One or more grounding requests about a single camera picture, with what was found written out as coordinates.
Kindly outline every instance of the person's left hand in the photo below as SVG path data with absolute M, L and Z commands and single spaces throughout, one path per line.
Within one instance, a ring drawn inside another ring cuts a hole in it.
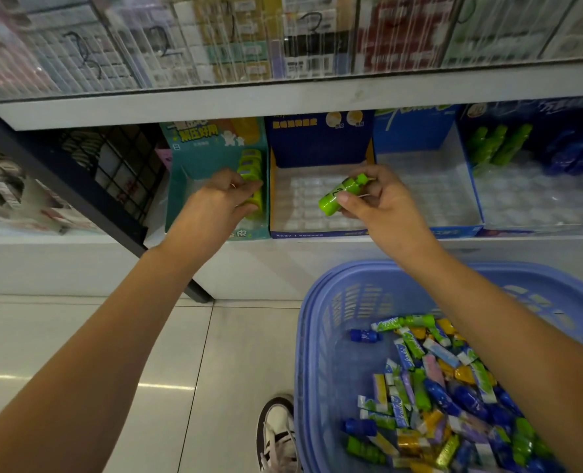
M 258 209 L 243 204 L 262 181 L 246 182 L 228 168 L 213 174 L 200 190 L 189 196 L 171 225 L 161 247 L 179 262 L 203 265 L 228 239 L 237 224 Z

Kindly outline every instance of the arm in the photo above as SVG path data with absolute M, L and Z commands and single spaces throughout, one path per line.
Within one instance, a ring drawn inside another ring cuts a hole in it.
M 225 169 L 189 198 L 162 244 L 0 413 L 0 473 L 104 469 L 178 297 L 255 210 L 240 204 L 260 185 Z
M 386 166 L 362 200 L 337 200 L 417 280 L 510 393 L 557 458 L 583 471 L 583 345 L 532 314 L 446 252 L 406 187 Z

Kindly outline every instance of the forearm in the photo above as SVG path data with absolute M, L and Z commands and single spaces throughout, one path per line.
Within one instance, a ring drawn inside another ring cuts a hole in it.
M 441 248 L 405 269 L 469 341 L 557 456 L 583 470 L 583 346 Z
M 100 472 L 147 357 L 199 265 L 142 256 L 106 302 L 0 414 L 0 472 Z

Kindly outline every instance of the sneaker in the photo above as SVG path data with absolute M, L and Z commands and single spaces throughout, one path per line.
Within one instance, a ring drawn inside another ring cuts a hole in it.
M 265 404 L 256 429 L 256 455 L 264 473 L 300 473 L 293 426 L 293 397 L 277 395 Z

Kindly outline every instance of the tile floor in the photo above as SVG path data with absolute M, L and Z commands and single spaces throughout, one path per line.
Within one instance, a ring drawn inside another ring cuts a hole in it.
M 98 307 L 87 299 L 0 296 L 0 409 Z M 293 393 L 298 308 L 288 307 L 177 306 L 106 472 L 257 472 L 261 408 Z

